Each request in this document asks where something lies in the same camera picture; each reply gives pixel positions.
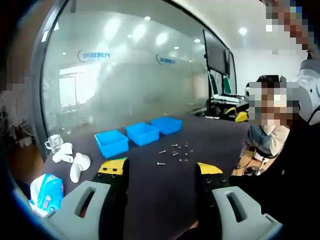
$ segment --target cable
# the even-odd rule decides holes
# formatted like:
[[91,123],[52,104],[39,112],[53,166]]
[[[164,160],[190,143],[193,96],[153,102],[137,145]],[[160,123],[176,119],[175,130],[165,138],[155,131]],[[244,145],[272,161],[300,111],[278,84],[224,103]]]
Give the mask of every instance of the cable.
[[[260,146],[260,144],[261,144],[262,134],[264,133],[264,129],[265,129],[265,126],[263,126],[263,128],[262,128],[258,146],[254,146],[253,138],[251,138],[251,145],[254,146],[255,148],[259,148],[259,146]],[[251,163],[251,161],[254,159],[254,156],[255,156],[255,152],[252,153],[252,157],[251,157],[250,161],[249,161],[244,167],[239,168],[239,169],[242,169],[242,168],[243,168],[243,171],[242,171],[242,174],[241,174],[242,176],[244,175],[245,170],[247,169],[248,165],[249,165],[249,164]]]
[[307,121],[307,124],[310,123],[310,121],[312,120],[312,118],[314,117],[314,115],[316,114],[316,112],[318,112],[320,110],[320,105],[313,111],[313,113],[311,114],[309,120]]

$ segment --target table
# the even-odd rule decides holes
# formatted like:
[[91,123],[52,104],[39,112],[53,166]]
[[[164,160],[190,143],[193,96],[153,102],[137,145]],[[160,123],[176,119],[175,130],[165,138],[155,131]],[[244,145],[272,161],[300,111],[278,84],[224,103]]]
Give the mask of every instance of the table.
[[[125,211],[124,239],[163,240],[179,236],[191,226],[196,217],[195,165],[197,162],[214,165],[230,176],[239,161],[249,124],[184,116],[182,130],[160,135],[158,141],[139,147],[129,142],[129,151],[111,159],[130,160],[128,204]],[[85,180],[92,180],[106,161],[95,142],[94,134],[72,136],[73,156],[77,152],[88,155],[91,166],[81,173],[78,183],[70,180],[71,164],[55,163],[48,156],[43,173],[63,180],[65,195]],[[184,156],[185,143],[189,153]],[[179,144],[180,149],[172,147]],[[179,150],[172,157],[171,152]]]

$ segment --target yellow object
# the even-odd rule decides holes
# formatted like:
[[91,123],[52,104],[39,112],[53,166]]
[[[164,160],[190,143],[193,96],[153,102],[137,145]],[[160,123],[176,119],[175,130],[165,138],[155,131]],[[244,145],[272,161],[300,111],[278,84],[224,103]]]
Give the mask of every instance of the yellow object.
[[241,123],[241,122],[246,121],[247,119],[248,119],[248,113],[245,111],[241,111],[236,115],[236,118],[234,121],[236,123]]
[[222,174],[223,172],[216,166],[198,162],[198,165],[201,170],[201,174]]
[[105,161],[104,163],[102,163],[98,173],[122,175],[124,163],[127,159],[127,157],[124,157],[115,160]]
[[235,113],[237,113],[237,109],[236,109],[236,107],[235,107],[235,106],[233,106],[233,107],[231,107],[230,109],[228,109],[228,110],[225,112],[225,114],[227,114],[227,113],[231,112],[232,110],[234,110],[234,112],[235,112]]

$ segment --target jeans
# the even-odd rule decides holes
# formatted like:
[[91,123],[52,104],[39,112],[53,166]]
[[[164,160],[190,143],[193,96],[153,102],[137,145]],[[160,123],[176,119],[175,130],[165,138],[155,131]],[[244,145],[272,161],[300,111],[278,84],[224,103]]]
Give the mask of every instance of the jeans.
[[[247,137],[248,137],[248,139],[246,140],[247,144],[258,148],[265,154],[272,155],[270,151],[270,136],[267,135],[260,126],[251,125],[248,130]],[[247,144],[245,144],[244,147],[242,148],[240,158],[245,155]]]

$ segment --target glass cup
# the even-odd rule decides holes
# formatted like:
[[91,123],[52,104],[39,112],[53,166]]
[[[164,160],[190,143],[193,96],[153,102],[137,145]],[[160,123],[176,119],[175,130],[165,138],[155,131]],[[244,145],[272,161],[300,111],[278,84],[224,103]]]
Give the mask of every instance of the glass cup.
[[60,150],[62,144],[64,144],[64,141],[62,140],[60,134],[55,134],[48,137],[48,141],[44,143],[45,147],[51,150],[54,154]]

